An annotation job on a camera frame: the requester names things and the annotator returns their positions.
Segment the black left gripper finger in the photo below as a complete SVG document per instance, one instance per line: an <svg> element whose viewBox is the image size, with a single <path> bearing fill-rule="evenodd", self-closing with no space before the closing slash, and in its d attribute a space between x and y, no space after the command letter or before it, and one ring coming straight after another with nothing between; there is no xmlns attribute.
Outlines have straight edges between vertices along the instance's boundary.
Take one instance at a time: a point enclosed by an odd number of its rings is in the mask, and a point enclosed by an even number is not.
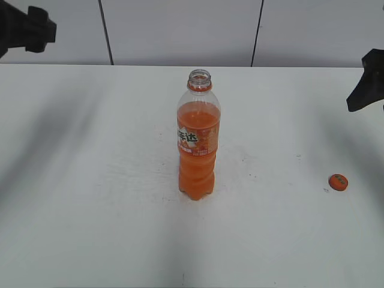
<svg viewBox="0 0 384 288"><path fill-rule="evenodd" d="M49 18L48 12L42 8L28 7L24 28L27 33L25 50L28 52L42 53L48 43L56 41L57 24Z"/></svg>

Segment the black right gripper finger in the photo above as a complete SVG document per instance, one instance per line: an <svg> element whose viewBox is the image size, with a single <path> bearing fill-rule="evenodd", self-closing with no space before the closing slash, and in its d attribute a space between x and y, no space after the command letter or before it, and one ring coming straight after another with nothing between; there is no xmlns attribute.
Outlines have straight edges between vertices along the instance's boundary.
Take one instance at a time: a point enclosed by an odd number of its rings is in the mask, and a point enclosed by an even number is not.
<svg viewBox="0 0 384 288"><path fill-rule="evenodd" d="M346 100L349 112L383 100L383 50L372 49L362 58L364 72Z"/></svg>

